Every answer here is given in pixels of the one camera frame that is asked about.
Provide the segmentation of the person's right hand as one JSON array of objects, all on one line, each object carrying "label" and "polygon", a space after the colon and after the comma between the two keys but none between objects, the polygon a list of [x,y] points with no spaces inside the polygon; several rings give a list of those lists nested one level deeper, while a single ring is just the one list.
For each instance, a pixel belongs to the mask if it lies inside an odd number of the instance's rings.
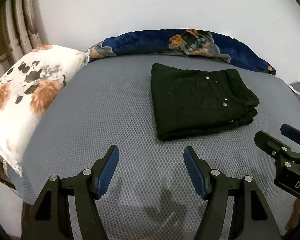
[{"label": "person's right hand", "polygon": [[294,229],[300,220],[300,199],[296,199],[294,204],[293,204],[293,211],[292,214],[290,215],[290,218],[286,224],[285,229],[290,230]]}]

